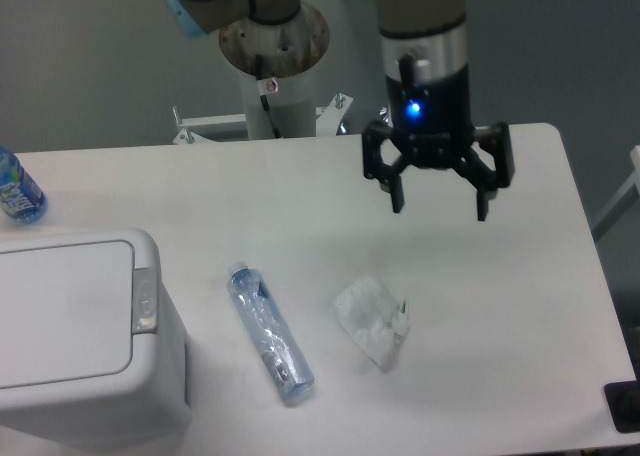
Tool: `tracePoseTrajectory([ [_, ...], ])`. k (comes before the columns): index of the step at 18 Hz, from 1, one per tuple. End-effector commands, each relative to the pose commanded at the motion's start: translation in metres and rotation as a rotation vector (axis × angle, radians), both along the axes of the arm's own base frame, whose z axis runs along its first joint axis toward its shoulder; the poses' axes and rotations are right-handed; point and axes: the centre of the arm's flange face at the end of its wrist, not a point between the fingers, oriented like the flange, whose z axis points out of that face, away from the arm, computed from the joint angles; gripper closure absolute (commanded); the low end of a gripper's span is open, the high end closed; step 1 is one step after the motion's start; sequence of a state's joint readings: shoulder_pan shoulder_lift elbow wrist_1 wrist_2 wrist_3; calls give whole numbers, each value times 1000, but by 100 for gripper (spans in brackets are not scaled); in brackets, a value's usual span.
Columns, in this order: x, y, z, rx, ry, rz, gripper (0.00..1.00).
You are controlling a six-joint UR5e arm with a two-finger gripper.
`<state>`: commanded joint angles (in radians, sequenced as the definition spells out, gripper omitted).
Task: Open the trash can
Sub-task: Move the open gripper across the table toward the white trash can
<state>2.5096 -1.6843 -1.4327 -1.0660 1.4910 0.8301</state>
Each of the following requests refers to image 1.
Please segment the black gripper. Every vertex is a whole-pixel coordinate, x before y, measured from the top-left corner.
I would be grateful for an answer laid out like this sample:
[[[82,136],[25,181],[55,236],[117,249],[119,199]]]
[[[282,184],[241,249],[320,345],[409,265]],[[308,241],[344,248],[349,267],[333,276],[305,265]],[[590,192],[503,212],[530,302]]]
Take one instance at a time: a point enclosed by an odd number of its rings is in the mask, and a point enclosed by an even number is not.
[[[510,186],[515,163],[506,122],[472,125],[469,68],[411,89],[389,76],[385,83],[394,128],[374,120],[363,131],[364,177],[377,180],[390,195],[393,212],[400,213],[405,204],[401,174],[408,166],[454,169],[476,189],[477,219],[485,221],[489,202]],[[399,151],[392,164],[381,154],[386,141]]]

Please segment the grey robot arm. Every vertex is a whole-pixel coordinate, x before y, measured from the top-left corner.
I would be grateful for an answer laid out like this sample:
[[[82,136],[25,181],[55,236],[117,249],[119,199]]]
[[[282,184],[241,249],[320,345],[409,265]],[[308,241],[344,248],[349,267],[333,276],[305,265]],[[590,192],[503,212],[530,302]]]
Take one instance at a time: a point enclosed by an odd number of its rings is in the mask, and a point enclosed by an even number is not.
[[[303,0],[165,0],[192,37],[216,34],[227,62],[247,84],[253,139],[311,136],[309,89],[291,84],[318,65],[329,46],[324,16]],[[381,37],[389,118],[363,131],[363,174],[404,205],[407,167],[455,171],[476,191],[477,216],[510,185],[508,126],[471,120],[465,0],[372,0]]]

